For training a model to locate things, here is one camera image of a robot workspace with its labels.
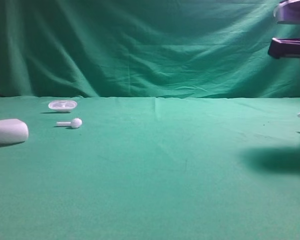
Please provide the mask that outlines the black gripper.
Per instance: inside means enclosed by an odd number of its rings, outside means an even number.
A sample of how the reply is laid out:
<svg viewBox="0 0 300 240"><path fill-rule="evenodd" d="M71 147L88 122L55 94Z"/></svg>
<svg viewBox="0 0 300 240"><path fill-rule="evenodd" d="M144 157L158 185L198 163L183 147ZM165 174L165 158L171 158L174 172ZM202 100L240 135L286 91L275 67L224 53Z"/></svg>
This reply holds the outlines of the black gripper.
<svg viewBox="0 0 300 240"><path fill-rule="evenodd" d="M275 58L300 58L300 38L272 38L268 55Z"/></svg>

